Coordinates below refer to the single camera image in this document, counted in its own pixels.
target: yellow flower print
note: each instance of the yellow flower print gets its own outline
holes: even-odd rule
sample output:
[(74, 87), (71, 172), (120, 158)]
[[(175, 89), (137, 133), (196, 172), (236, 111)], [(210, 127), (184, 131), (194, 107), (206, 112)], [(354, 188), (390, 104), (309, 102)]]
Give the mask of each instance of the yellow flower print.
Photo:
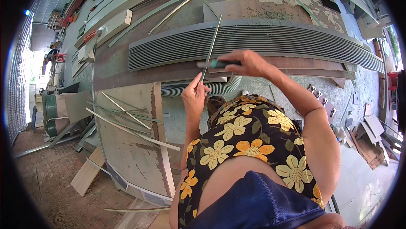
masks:
[(236, 107), (236, 106), (237, 106), (237, 103), (233, 102), (233, 103), (229, 104), (228, 106), (226, 106), (225, 108), (223, 108), (223, 109), (220, 111), (220, 114), (222, 114), (222, 113), (224, 113), (225, 111), (229, 110), (231, 107)]
[(199, 181), (196, 177), (193, 177), (194, 175), (195, 170), (193, 169), (189, 172), (189, 176), (182, 183), (182, 186), (180, 186), (180, 190), (182, 191), (180, 194), (181, 199), (185, 199), (186, 196), (190, 197), (192, 195), (192, 186), (196, 185), (196, 183)]
[(302, 193), (305, 187), (304, 183), (310, 183), (313, 180), (312, 173), (306, 169), (306, 156), (303, 156), (298, 164), (298, 159), (293, 155), (289, 155), (286, 159), (287, 165), (278, 165), (275, 167), (275, 171), (279, 176), (287, 177), (282, 180), (286, 186), (292, 189), (295, 185), (295, 189), (298, 193)]
[(275, 150), (273, 145), (262, 145), (261, 139), (253, 140), (251, 145), (248, 141), (239, 141), (236, 147), (239, 152), (234, 154), (234, 156), (251, 156), (259, 158), (264, 162), (268, 162), (268, 158), (263, 154), (268, 155)]
[(295, 145), (303, 145), (303, 138), (296, 138), (294, 143)]
[(322, 193), (320, 192), (320, 189), (319, 189), (319, 186), (317, 185), (317, 183), (313, 187), (313, 195), (316, 198), (312, 198), (312, 200), (315, 203), (317, 203), (318, 205), (320, 205), (320, 207), (324, 210), (324, 203), (323, 203), (323, 200), (322, 200)]
[(217, 161), (221, 164), (228, 158), (227, 153), (232, 151), (234, 149), (233, 145), (226, 145), (224, 146), (224, 141), (223, 140), (218, 140), (214, 143), (213, 148), (207, 147), (204, 150), (204, 154), (207, 154), (203, 156), (200, 160), (201, 165), (207, 165), (209, 164), (210, 170), (213, 170), (217, 166)]
[(225, 112), (225, 113), (223, 114), (223, 116), (218, 119), (217, 124), (223, 124), (223, 123), (225, 123), (225, 122), (228, 122), (228, 121), (231, 120), (231, 119), (236, 118), (237, 116), (234, 115), (236, 112), (237, 112), (237, 110)]
[(193, 145), (196, 145), (198, 142), (200, 142), (200, 139), (196, 139), (196, 140), (190, 142), (190, 144), (188, 144), (188, 151), (187, 151), (187, 153), (186, 153), (186, 160), (188, 160), (188, 154), (189, 154), (189, 152), (192, 152), (192, 151), (193, 151)]
[(281, 129), (285, 131), (289, 131), (290, 129), (294, 129), (292, 121), (287, 118), (281, 111), (275, 109), (273, 110), (268, 110), (268, 114), (270, 117), (268, 117), (268, 123), (269, 124), (281, 124)]
[(215, 134), (215, 136), (223, 135), (223, 140), (227, 141), (233, 137), (233, 135), (242, 135), (245, 132), (245, 125), (250, 123), (252, 118), (244, 118), (244, 116), (237, 117), (234, 120), (234, 124), (226, 123), (224, 124), (224, 130), (220, 131), (219, 133)]
[(236, 107), (234, 110), (242, 109), (243, 111), (248, 111), (251, 108), (255, 108), (255, 107), (256, 107), (256, 105), (245, 104), (245, 105), (241, 105), (241, 106)]
[(262, 102), (259, 102), (259, 101), (256, 101), (256, 100), (254, 100), (254, 99), (241, 99), (242, 100), (242, 102), (240, 103), (240, 105), (245, 105), (245, 104), (248, 104), (248, 103), (252, 103), (252, 104), (262, 104)]

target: person in background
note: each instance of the person in background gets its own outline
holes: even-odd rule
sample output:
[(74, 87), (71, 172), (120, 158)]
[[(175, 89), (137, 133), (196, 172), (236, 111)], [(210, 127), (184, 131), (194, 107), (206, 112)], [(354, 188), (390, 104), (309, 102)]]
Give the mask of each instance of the person in background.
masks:
[(304, 117), (260, 95), (207, 101), (208, 131), (199, 122), (210, 89), (201, 73), (183, 91), (186, 111), (181, 181), (169, 224), (175, 228), (350, 228), (326, 213), (340, 175), (340, 149), (327, 112), (307, 89), (251, 50), (218, 58), (227, 71), (266, 78)]

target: floral blouse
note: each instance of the floral blouse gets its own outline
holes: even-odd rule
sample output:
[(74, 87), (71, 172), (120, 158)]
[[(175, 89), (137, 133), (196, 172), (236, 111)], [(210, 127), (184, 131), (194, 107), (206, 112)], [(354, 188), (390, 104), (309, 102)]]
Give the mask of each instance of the floral blouse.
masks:
[(307, 166), (301, 126), (284, 113), (262, 96), (243, 95), (211, 115), (209, 131), (187, 146), (188, 176), (180, 187), (179, 228), (197, 216), (201, 193), (216, 167), (236, 156), (267, 163), (288, 188), (324, 209), (320, 189)]

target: tiled floor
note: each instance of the tiled floor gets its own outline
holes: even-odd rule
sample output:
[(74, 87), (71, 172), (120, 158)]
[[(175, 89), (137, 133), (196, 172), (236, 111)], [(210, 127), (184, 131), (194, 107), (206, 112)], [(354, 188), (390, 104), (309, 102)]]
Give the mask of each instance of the tiled floor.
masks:
[[(43, 145), (44, 134), (43, 128), (21, 132), (14, 153)], [(134, 197), (117, 191), (113, 181), (102, 173), (81, 197), (70, 185), (83, 165), (74, 150), (77, 142), (66, 142), (18, 158), (16, 163), (25, 187), (53, 228), (113, 229), (123, 214), (104, 208), (125, 209)]]

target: ribbed hose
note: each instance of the ribbed hose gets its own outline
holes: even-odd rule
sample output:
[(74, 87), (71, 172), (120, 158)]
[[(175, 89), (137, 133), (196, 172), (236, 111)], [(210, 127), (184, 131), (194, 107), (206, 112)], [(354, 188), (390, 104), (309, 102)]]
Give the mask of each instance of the ribbed hose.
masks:
[[(225, 93), (230, 93), (237, 89), (238, 85), (241, 82), (241, 76), (239, 77), (231, 77), (227, 82), (225, 83), (207, 83), (205, 84), (207, 87), (210, 88), (210, 92), (207, 94), (225, 94)], [(161, 92), (162, 96), (164, 97), (180, 97), (182, 94), (182, 91), (186, 88), (186, 86), (180, 86), (180, 87), (168, 87), (168, 86), (162, 86), (161, 87)]]

